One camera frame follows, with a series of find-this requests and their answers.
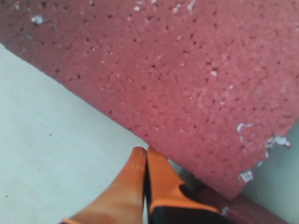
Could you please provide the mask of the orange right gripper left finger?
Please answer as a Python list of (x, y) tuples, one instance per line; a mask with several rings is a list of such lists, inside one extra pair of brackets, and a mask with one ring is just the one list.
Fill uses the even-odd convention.
[(146, 150), (133, 148), (112, 183), (92, 203), (62, 224), (142, 224)]

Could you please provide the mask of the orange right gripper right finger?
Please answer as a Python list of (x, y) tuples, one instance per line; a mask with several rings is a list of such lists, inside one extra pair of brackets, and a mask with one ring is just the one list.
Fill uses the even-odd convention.
[(167, 158), (147, 149), (149, 224), (223, 224), (216, 207), (195, 200)]

